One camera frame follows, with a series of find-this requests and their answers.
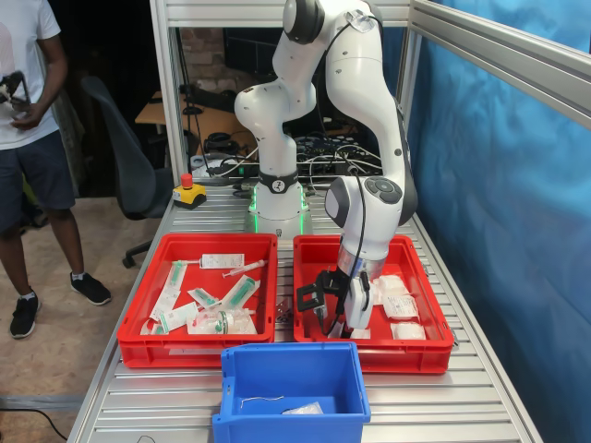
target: wooden desk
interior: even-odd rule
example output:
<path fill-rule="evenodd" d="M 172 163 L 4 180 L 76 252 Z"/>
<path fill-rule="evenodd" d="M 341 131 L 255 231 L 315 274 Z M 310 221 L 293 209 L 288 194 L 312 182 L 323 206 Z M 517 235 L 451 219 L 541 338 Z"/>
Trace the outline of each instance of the wooden desk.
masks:
<path fill-rule="evenodd" d="M 161 98 L 162 94 L 156 92 L 152 98 Z M 183 109 L 187 108 L 185 102 L 185 95 L 180 95 L 180 102 Z M 219 111 L 217 109 L 208 108 L 206 106 L 196 106 L 203 110 L 203 114 L 199 114 L 199 128 L 201 130 L 201 136 L 205 141 L 210 134 L 214 132 L 225 132 L 227 134 L 234 134 L 232 139 L 238 142 L 238 144 L 248 145 L 248 150 L 253 150 L 257 147 L 257 140 L 247 129 L 240 125 L 235 114 L 227 113 L 226 111 Z M 183 114 L 183 128 L 188 130 L 188 118 L 191 117 L 191 133 L 196 137 L 199 136 L 197 125 L 195 124 L 195 117 L 193 115 Z M 164 105 L 162 103 L 148 103 L 141 110 L 138 117 L 136 117 L 137 124 L 143 125 L 162 125 L 166 126 L 166 117 L 164 116 Z"/>

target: black sneaker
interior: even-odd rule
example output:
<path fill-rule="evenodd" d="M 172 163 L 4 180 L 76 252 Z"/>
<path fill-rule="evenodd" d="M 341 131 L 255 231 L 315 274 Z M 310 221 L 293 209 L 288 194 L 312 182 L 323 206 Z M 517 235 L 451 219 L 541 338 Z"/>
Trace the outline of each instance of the black sneaker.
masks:
<path fill-rule="evenodd" d="M 95 306 L 106 305 L 111 301 L 109 290 L 100 281 L 93 279 L 88 272 L 82 280 L 73 280 L 70 273 L 70 283 L 74 291 L 84 295 Z"/>
<path fill-rule="evenodd" d="M 37 294 L 29 300 L 19 298 L 17 310 L 12 315 L 10 323 L 10 335 L 13 339 L 24 339 L 29 337 L 35 329 L 35 316 L 41 309 L 41 302 Z"/>

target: red button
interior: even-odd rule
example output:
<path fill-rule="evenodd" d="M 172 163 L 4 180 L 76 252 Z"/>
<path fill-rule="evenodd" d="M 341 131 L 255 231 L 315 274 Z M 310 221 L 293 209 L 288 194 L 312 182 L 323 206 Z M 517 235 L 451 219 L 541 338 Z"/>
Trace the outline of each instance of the red button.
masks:
<path fill-rule="evenodd" d="M 190 189 L 191 187 L 193 187 L 193 175 L 191 175 L 191 174 L 181 175 L 181 186 L 184 189 Z"/>

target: table surface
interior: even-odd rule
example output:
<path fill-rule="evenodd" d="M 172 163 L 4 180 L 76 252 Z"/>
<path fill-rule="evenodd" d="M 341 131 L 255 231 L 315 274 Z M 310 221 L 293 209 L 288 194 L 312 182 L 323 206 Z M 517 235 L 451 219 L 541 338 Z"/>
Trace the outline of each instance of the table surface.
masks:
<path fill-rule="evenodd" d="M 161 92 L 156 92 L 152 98 L 158 99 L 163 95 Z M 180 103 L 183 109 L 187 108 L 185 102 L 185 95 L 180 94 Z M 205 140 L 210 134 L 214 132 L 225 132 L 226 134 L 234 134 L 232 139 L 236 140 L 240 145 L 249 145 L 256 147 L 257 141 L 254 136 L 243 127 L 235 114 L 220 111 L 218 109 L 208 108 L 207 106 L 195 106 L 203 110 L 203 114 L 199 114 L 199 129 L 201 135 Z M 188 115 L 183 115 L 183 128 L 188 130 Z M 196 137 L 199 136 L 195 118 L 191 116 L 191 133 Z M 141 110 L 141 113 L 136 117 L 137 124 L 143 125 L 166 125 L 166 116 L 164 114 L 164 105 L 162 103 L 148 103 Z"/>
<path fill-rule="evenodd" d="M 208 187 L 196 210 L 172 205 L 127 300 L 130 304 L 162 235 L 240 233 L 248 201 L 231 187 Z M 308 200 L 314 232 L 341 230 L 324 211 L 324 196 Z M 364 375 L 371 423 L 363 443 L 541 442 L 525 407 L 478 326 L 417 216 L 399 228 L 413 241 L 443 314 L 456 337 L 443 375 Z M 291 302 L 293 246 L 279 242 L 277 302 Z M 122 314 L 117 324 L 118 329 Z M 219 370 L 128 369 L 121 362 L 116 329 L 82 404 L 70 443 L 212 443 L 211 417 L 219 411 Z M 276 325 L 276 341 L 291 341 L 292 325 Z"/>

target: white t-shirt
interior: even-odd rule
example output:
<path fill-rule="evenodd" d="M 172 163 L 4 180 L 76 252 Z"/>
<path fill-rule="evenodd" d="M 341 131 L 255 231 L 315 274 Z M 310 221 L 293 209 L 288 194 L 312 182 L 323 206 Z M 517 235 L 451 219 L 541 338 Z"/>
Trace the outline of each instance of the white t-shirt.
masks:
<path fill-rule="evenodd" d="M 41 98 L 45 82 L 36 51 L 37 41 L 54 37 L 59 32 L 54 11 L 47 0 L 0 0 L 0 78 L 21 71 L 32 103 Z M 22 86 L 18 88 L 17 96 L 25 97 Z M 39 126 L 29 131 L 10 125 L 17 115 L 11 104 L 0 104 L 0 150 L 29 145 L 58 129 L 51 109 Z"/>

